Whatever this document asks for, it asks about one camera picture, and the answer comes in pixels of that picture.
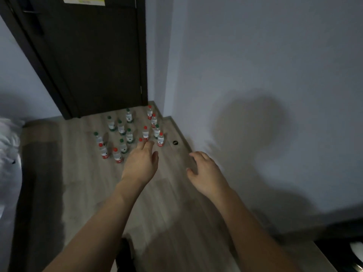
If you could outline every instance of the dark door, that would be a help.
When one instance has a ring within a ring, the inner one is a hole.
[[[135,0],[105,0],[105,6],[29,2],[78,116],[142,104]]]

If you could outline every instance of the hand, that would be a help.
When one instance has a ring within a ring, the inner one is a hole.
[[[159,153],[152,153],[153,141],[140,142],[134,149],[127,161],[122,173],[122,179],[140,181],[146,185],[157,171]]]
[[[221,170],[206,153],[195,151],[189,155],[194,157],[197,163],[198,174],[187,168],[187,175],[199,192],[214,202],[220,195],[230,189]]]

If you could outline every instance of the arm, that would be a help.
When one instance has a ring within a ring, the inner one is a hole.
[[[215,162],[203,152],[194,152],[198,174],[187,175],[199,192],[221,213],[244,270],[248,272],[296,272],[296,266],[282,248],[264,231],[237,193],[229,187]]]
[[[141,142],[130,153],[115,191],[44,272],[111,270],[133,205],[157,171],[153,145]]]

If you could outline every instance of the left hand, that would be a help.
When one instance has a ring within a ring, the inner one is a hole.
[[[159,163],[159,153],[152,153],[153,141],[138,143],[127,161],[122,173],[122,179],[140,181],[146,185],[155,175]]]

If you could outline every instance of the right hand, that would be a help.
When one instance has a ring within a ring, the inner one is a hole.
[[[194,187],[212,202],[220,195],[230,190],[227,180],[221,170],[206,153],[195,151],[189,154],[197,163],[198,174],[187,168],[187,175]]]

